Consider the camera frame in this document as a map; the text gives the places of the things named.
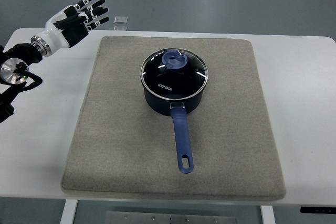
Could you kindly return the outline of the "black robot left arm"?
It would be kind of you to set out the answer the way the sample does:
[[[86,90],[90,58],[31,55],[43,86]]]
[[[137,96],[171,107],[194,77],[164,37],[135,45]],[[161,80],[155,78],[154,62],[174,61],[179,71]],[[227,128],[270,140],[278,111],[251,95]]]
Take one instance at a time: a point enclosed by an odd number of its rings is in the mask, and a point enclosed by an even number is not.
[[[28,43],[17,44],[6,52],[1,47],[1,84],[8,86],[1,93],[1,122],[14,114],[12,102],[20,93],[42,84],[42,78],[29,70],[31,64],[41,60],[39,50]]]

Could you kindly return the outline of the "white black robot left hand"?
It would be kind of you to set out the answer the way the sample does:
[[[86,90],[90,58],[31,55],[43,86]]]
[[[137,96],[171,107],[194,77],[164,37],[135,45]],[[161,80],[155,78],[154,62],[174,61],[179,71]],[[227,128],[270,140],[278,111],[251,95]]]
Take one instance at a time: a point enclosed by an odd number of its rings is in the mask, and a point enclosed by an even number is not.
[[[68,5],[51,17],[45,29],[31,38],[31,44],[49,57],[61,48],[71,48],[81,42],[98,26],[109,21],[109,17],[99,17],[108,12],[102,7],[105,0],[80,0]]]

